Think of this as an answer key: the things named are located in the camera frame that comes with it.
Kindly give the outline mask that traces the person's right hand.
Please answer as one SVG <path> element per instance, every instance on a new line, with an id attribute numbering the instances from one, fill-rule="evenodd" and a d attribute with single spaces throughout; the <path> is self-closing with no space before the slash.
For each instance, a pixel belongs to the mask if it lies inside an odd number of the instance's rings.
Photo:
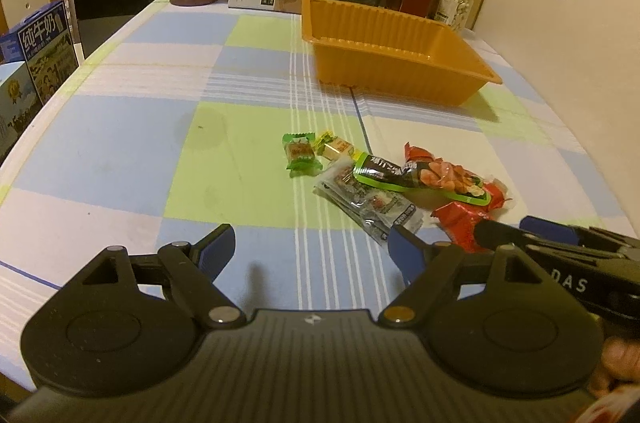
<path id="1" fill-rule="evenodd" d="M 640 343 L 638 339 L 608 337 L 601 359 L 590 377 L 588 389 L 597 397 L 608 395 L 618 383 L 640 382 Z"/>

